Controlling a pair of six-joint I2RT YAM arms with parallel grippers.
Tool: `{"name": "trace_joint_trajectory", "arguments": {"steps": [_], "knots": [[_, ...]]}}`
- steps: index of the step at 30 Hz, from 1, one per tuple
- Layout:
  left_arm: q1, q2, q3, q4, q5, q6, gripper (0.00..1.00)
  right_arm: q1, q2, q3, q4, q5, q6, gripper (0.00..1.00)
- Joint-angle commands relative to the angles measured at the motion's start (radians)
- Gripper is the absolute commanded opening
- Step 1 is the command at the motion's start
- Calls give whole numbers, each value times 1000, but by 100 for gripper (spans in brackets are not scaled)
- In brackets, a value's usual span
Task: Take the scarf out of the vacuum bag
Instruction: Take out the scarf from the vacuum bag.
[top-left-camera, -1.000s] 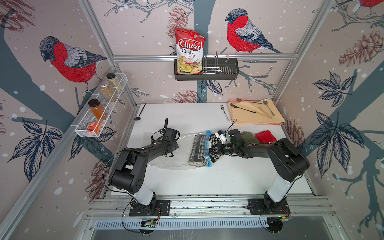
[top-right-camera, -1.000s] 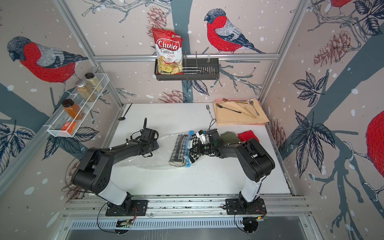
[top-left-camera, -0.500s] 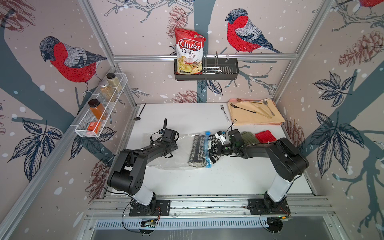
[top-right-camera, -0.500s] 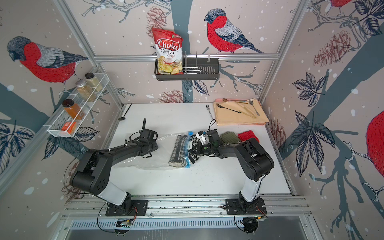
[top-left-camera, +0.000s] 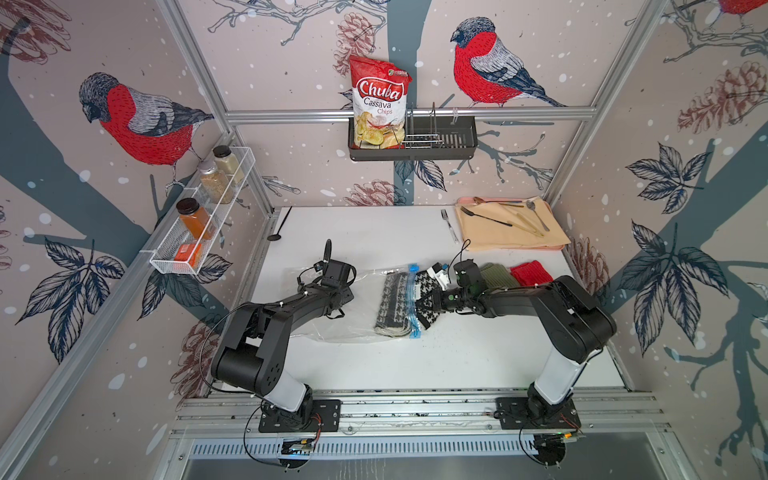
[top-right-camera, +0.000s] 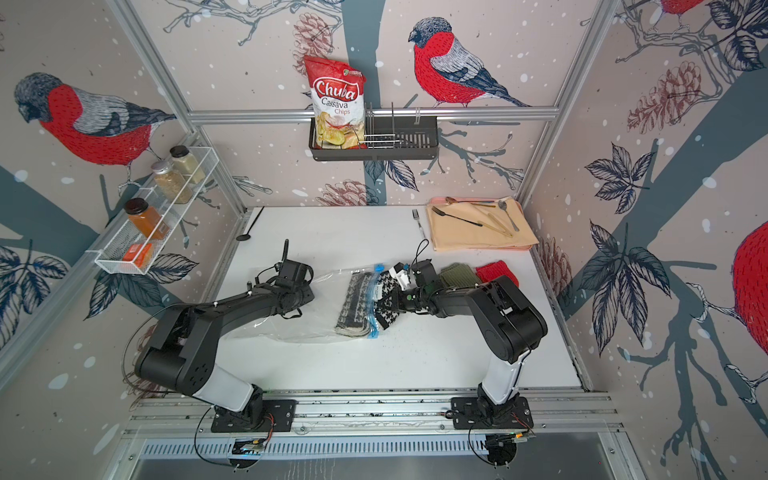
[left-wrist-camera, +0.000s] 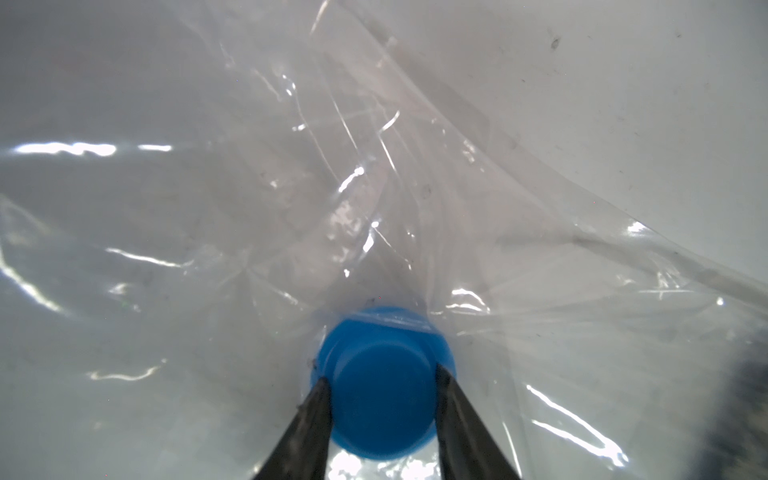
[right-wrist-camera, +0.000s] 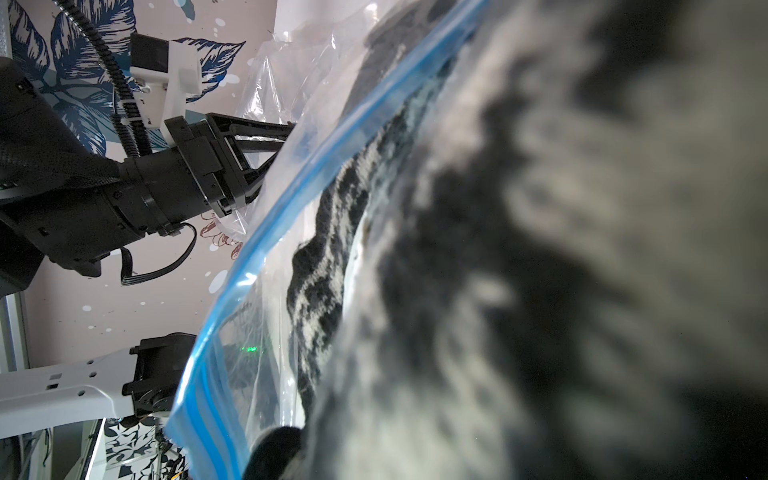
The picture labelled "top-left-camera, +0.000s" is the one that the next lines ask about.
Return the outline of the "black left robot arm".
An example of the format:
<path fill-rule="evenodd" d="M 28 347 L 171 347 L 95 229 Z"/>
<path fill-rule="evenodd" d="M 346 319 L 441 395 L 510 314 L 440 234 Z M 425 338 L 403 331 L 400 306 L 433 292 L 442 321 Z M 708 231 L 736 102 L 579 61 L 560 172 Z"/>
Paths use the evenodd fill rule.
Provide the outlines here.
<path fill-rule="evenodd" d="M 337 260 L 321 260 L 318 276 L 300 281 L 297 292 L 267 303 L 246 302 L 232 316 L 211 362 L 212 378 L 246 390 L 274 409 L 280 423 L 294 430 L 317 424 L 311 387 L 285 371 L 294 330 L 320 317 L 340 319 L 354 295 L 357 270 Z"/>

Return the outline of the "green knitted cloth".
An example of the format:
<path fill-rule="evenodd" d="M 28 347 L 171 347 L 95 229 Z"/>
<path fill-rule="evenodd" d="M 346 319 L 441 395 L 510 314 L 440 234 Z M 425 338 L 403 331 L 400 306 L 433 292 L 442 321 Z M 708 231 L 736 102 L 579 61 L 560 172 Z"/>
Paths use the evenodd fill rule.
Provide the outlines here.
<path fill-rule="evenodd" d="M 484 264 L 480 268 L 480 273 L 489 289 L 511 289 L 520 286 L 518 280 L 502 264 Z"/>

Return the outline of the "houndstooth black white scarf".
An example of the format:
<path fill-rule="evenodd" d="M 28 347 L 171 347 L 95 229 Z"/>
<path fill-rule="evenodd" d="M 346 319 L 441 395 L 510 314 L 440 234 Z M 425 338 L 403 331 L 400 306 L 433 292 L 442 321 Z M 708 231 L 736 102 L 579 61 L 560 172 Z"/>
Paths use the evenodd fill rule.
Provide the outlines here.
<path fill-rule="evenodd" d="M 440 284 L 427 271 L 399 271 L 385 276 L 374 332 L 389 338 L 419 338 L 437 320 L 434 291 Z"/>

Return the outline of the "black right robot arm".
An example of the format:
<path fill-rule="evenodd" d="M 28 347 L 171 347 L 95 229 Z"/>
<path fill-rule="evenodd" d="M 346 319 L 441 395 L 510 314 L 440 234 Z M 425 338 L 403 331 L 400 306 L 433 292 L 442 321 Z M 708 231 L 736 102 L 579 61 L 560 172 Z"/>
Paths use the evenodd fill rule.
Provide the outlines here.
<path fill-rule="evenodd" d="M 504 430 L 580 428 L 573 390 L 589 361 L 600 355 L 616 334 L 615 320 L 571 276 L 542 285 L 492 288 L 473 260 L 454 268 L 458 284 L 437 287 L 427 296 L 435 313 L 475 314 L 484 318 L 538 317 L 551 344 L 543 369 L 527 396 L 500 397 L 496 416 Z"/>

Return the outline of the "red knitted cloth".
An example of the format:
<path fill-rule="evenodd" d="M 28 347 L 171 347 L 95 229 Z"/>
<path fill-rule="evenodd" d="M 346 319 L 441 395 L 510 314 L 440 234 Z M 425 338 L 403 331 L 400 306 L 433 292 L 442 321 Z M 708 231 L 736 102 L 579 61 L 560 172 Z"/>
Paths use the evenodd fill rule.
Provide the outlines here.
<path fill-rule="evenodd" d="M 536 287 L 553 281 L 551 274 L 539 261 L 523 263 L 511 267 L 509 271 L 521 287 Z"/>

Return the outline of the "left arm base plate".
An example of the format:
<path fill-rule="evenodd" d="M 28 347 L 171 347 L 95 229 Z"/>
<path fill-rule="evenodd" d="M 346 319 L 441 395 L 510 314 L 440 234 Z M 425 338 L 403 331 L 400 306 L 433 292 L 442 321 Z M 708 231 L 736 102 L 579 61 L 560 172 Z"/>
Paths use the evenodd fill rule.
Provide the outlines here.
<path fill-rule="evenodd" d="M 304 402 L 296 412 L 280 409 L 263 400 L 258 426 L 260 433 L 337 432 L 342 402 L 320 399 Z"/>

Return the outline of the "clear vacuum bag blue zipper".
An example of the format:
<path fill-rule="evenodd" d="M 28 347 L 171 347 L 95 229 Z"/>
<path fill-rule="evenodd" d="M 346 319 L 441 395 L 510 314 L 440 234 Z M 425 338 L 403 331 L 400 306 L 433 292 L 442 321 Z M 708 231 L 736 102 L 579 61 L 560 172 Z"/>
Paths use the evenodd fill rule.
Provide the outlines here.
<path fill-rule="evenodd" d="M 333 312 L 294 328 L 292 335 L 324 343 L 375 343 L 389 339 L 374 332 L 376 315 L 382 297 L 385 276 L 391 272 L 421 270 L 416 264 L 363 270 L 351 286 L 354 299 Z"/>

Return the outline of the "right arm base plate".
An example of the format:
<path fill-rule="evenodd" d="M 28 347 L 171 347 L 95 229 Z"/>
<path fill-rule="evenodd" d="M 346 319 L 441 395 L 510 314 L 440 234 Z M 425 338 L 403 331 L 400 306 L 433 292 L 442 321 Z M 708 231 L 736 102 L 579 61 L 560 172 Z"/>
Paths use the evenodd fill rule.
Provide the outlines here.
<path fill-rule="evenodd" d="M 573 398 L 557 405 L 521 396 L 497 397 L 494 417 L 503 430 L 579 430 L 581 420 Z"/>

